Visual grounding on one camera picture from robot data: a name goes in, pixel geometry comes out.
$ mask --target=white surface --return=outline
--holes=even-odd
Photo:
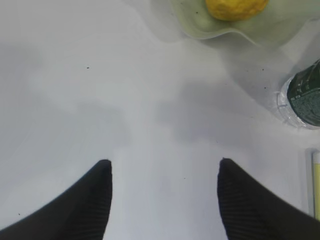
[[[227,239],[222,157],[308,211],[305,151],[319,148],[320,133],[285,126],[273,100],[320,57],[318,22],[267,51],[234,35],[189,39],[166,1],[1,5],[1,228],[104,158],[114,181],[108,240]]]

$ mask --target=yellow pencil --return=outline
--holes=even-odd
[[[314,217],[320,221],[320,152],[313,154]]]

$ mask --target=lemon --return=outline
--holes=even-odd
[[[209,13],[223,21],[248,19],[262,12],[269,0],[205,0]]]

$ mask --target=green bottle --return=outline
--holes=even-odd
[[[288,124],[320,128],[320,60],[284,84],[277,104]]]

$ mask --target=green bowl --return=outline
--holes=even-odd
[[[205,0],[169,0],[182,30],[195,39],[211,39],[238,33],[262,46],[278,46],[290,40],[310,19],[320,17],[320,0],[270,0],[260,14],[243,21],[212,17]]]

